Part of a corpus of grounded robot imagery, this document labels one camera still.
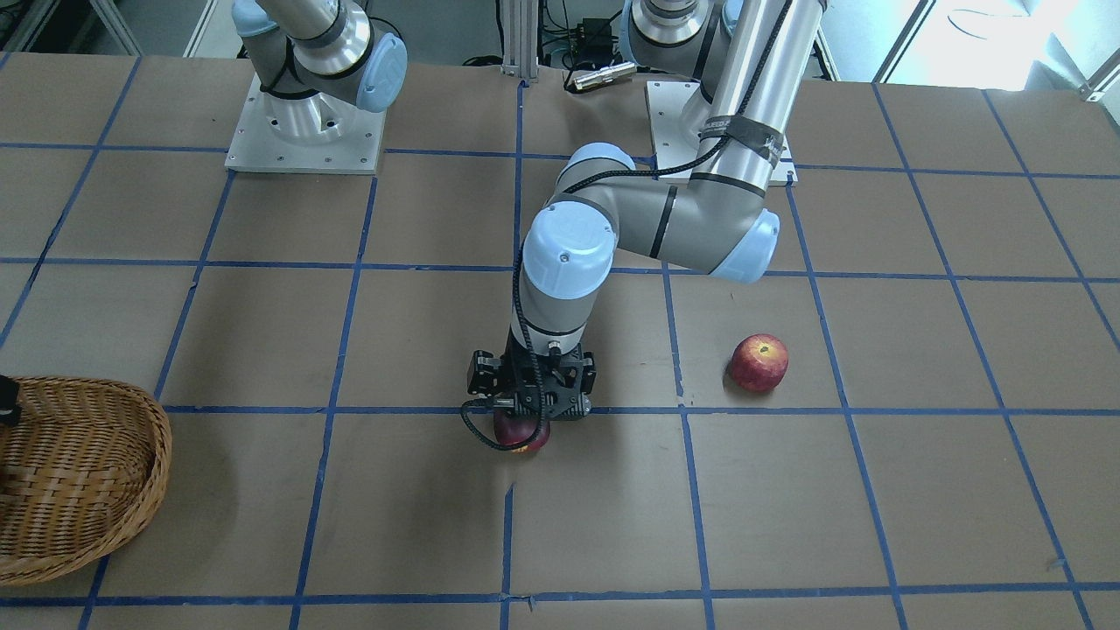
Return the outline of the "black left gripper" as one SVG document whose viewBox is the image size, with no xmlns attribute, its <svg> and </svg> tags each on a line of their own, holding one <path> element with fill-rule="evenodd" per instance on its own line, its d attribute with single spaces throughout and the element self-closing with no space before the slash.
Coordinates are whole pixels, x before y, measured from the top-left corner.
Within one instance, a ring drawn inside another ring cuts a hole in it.
<svg viewBox="0 0 1120 630">
<path fill-rule="evenodd" d="M 592 385 L 599 376 L 592 352 L 580 344 L 568 353 L 548 348 L 533 355 L 519 343 L 508 343 L 501 356 L 473 352 L 467 392 L 495 400 L 508 417 L 548 420 L 578 419 L 592 411 Z"/>
</svg>

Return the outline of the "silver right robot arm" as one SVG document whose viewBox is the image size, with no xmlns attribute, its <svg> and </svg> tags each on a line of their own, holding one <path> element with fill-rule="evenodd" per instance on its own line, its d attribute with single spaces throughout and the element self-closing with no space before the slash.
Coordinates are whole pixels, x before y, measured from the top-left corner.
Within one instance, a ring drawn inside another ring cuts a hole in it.
<svg viewBox="0 0 1120 630">
<path fill-rule="evenodd" d="M 361 112 L 388 112 L 403 89 L 405 43 L 355 1 L 235 1 L 231 13 L 260 115 L 289 143 L 330 143 Z"/>
</svg>

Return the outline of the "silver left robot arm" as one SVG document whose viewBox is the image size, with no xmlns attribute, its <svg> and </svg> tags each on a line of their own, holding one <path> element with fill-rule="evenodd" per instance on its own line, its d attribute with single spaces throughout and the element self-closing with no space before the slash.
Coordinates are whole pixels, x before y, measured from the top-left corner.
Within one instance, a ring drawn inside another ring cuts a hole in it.
<svg viewBox="0 0 1120 630">
<path fill-rule="evenodd" d="M 765 207 L 824 1 L 628 1 L 627 61 L 696 82 L 685 180 L 640 172 L 613 143 L 586 143 L 557 175 L 521 240 L 501 356 L 472 356 L 469 407 L 508 417 L 584 417 L 592 359 L 581 340 L 619 250 L 732 282 L 756 282 L 780 239 Z"/>
</svg>

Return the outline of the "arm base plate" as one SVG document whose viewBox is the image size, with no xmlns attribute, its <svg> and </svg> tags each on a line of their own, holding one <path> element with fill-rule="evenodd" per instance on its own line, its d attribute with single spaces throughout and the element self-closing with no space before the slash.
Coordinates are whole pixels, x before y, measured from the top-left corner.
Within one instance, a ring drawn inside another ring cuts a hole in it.
<svg viewBox="0 0 1120 630">
<path fill-rule="evenodd" d="M 700 133 L 704 120 L 708 119 L 708 102 L 699 94 L 700 83 L 668 82 L 668 80 L 651 80 L 647 83 L 648 128 L 657 169 L 676 167 L 696 159 Z M 767 143 L 771 157 L 780 156 L 773 161 L 773 172 L 768 186 L 795 185 L 799 177 L 788 145 L 784 140 L 771 139 Z M 676 172 L 659 179 L 670 184 L 685 185 L 690 178 L 690 169 Z"/>
<path fill-rule="evenodd" d="M 228 141 L 225 167 L 253 174 L 374 176 L 384 124 L 384 113 L 330 95 L 277 99 L 261 91 L 255 76 Z"/>
</svg>

